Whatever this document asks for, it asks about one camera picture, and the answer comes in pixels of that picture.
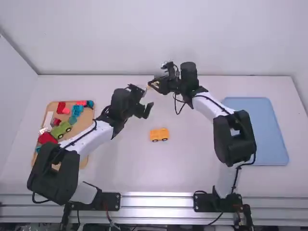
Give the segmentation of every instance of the blue tray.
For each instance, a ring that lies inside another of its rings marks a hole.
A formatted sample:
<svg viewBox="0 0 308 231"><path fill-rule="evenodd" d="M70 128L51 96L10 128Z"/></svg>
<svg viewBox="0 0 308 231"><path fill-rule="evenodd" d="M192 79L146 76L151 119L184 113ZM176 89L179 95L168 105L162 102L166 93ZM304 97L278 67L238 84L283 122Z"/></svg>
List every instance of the blue tray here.
<svg viewBox="0 0 308 231"><path fill-rule="evenodd" d="M246 110L257 142L257 157L254 165L280 165L289 162L276 115L268 98L227 97L222 103L236 111Z"/></svg>

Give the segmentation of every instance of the yellow toy car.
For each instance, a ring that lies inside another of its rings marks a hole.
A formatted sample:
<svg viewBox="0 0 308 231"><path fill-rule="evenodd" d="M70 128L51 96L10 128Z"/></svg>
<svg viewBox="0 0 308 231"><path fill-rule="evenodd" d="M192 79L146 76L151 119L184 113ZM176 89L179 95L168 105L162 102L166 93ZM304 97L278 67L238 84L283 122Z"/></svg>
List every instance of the yellow toy car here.
<svg viewBox="0 0 308 231"><path fill-rule="evenodd" d="M150 140L152 142L167 141L169 139L169 131L167 128L153 129L150 131Z"/></svg>

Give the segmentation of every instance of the wooden tray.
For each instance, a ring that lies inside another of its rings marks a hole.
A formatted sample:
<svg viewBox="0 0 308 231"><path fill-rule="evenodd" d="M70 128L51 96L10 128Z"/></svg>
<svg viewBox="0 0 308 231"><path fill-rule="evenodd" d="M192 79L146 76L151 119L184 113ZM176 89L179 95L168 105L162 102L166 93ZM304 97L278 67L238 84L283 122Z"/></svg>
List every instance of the wooden tray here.
<svg viewBox="0 0 308 231"><path fill-rule="evenodd" d="M77 101L65 101L67 108L69 108L71 110L72 113L72 108L73 105L76 104ZM58 103L59 102L51 102L47 105L46 107L46 112L45 112L45 116L43 118L43 122L41 127L43 127L44 125L44 121L46 119L46 115L48 112L53 112L52 118L56 117L62 121L67 121L68 118L71 116L71 113L69 115L65 115L65 114L57 114L57 107L58 107ZM95 106L93 107L93 109L85 107L83 112L81 113L81 115L77 118L77 122L73 125L72 130L68 133L66 133L63 138L59 139L58 142L67 140L77 134L79 134L80 132L82 132L83 130L87 129L89 126L91 126L91 124L93 123L93 118L94 118L94 109ZM37 158L37 152L34 151L34 155L32 158L32 166L34 165L34 162ZM87 163L88 163L89 157L87 156L87 158L85 158L83 161L80 162L79 168L83 169L86 167ZM52 168L59 170L60 164L58 165L52 165Z"/></svg>

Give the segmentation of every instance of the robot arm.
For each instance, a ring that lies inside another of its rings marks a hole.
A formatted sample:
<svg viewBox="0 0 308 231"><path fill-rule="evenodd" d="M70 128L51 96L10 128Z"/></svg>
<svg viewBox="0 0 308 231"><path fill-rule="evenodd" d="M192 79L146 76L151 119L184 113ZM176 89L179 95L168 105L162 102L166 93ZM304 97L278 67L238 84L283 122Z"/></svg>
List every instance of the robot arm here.
<svg viewBox="0 0 308 231"><path fill-rule="evenodd" d="M148 85L163 95L170 92L182 95L186 104L213 122L214 148L222 163L231 167L248 161L257 150L248 112L224 106L207 89L199 86L195 63L181 64L181 78L173 62L164 63L162 69L167 70L167 75L154 78Z"/></svg>
<svg viewBox="0 0 308 231"><path fill-rule="evenodd" d="M116 89L110 105L89 128L59 144L48 142L42 145L27 181L27 188L33 191L33 202L37 193L59 205L74 201L87 204L89 208L102 209L102 191L78 182L79 162L98 146L113 139L130 117L147 119L154 103L140 104L145 93L132 84L125 89ZM60 162L58 171L51 167Z"/></svg>
<svg viewBox="0 0 308 231"><path fill-rule="evenodd" d="M239 170L244 165L251 165L256 158L256 141L248 112L235 111L216 100L207 89L199 86L195 63L186 62L178 67L173 62L164 63L162 69L167 74L155 77L148 85L157 92L167 95L170 92L181 94L184 104L202 113L213 123L214 149L222 164L219 167L218 181L212 193L196 191L193 195L195 212L243 212L246 225L253 227L250 206L243 205L242 196L234 192ZM254 155L251 163L245 163ZM240 218L234 223L239 227Z"/></svg>

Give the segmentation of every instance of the building block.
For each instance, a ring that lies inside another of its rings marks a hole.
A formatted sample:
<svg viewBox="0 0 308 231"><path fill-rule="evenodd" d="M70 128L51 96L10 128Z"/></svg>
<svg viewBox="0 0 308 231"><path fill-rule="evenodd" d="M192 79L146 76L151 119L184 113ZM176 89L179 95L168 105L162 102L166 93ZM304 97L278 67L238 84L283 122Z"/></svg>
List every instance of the building block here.
<svg viewBox="0 0 308 231"><path fill-rule="evenodd" d="M92 100L87 100L87 105L86 105L86 107L89 107L89 108L93 109L93 107L94 107L94 102L93 102Z"/></svg>
<svg viewBox="0 0 308 231"><path fill-rule="evenodd" d="M63 109L65 108L65 102L59 102L57 107L57 113L63 114Z"/></svg>
<svg viewBox="0 0 308 231"><path fill-rule="evenodd" d="M42 135L44 132L48 131L48 128L41 128L38 132L39 135Z"/></svg>
<svg viewBox="0 0 308 231"><path fill-rule="evenodd" d="M51 120L50 125L51 125L51 127L53 128L53 127L55 127L55 126L59 126L60 123L61 123L61 120L60 120L60 119L53 118L53 119Z"/></svg>
<svg viewBox="0 0 308 231"><path fill-rule="evenodd" d="M38 142L41 144L45 144L47 142L58 143L58 141L49 132L44 132L41 134L38 137Z"/></svg>
<svg viewBox="0 0 308 231"><path fill-rule="evenodd" d="M71 117L69 117L68 122L70 125L73 125L77 122L77 118L72 115Z"/></svg>
<svg viewBox="0 0 308 231"><path fill-rule="evenodd" d="M79 117L82 112L83 112L83 106L82 105L74 105L73 106L72 116Z"/></svg>
<svg viewBox="0 0 308 231"><path fill-rule="evenodd" d="M65 107L63 110L62 110L62 113L63 114L70 114L71 110L69 110L67 107Z"/></svg>
<svg viewBox="0 0 308 231"><path fill-rule="evenodd" d="M86 106L86 105L87 105L87 101L86 101L86 100L77 101L77 102L76 102L76 105Z"/></svg>

